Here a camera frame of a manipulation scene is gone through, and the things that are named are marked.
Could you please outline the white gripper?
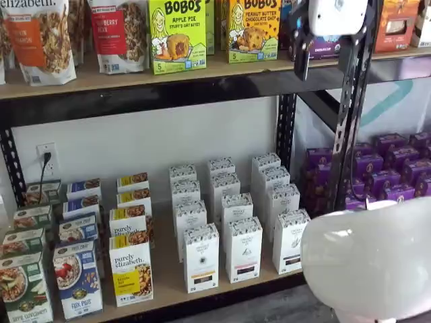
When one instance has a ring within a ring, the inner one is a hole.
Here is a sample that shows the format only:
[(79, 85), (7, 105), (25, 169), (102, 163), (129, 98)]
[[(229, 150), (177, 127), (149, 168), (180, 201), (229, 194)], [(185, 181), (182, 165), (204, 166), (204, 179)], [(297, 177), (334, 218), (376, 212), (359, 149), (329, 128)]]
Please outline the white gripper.
[[(360, 31), (367, 0), (310, 0), (308, 22), (315, 36), (345, 36)], [(296, 20), (294, 72), (301, 81), (308, 76), (310, 31), (307, 22)]]

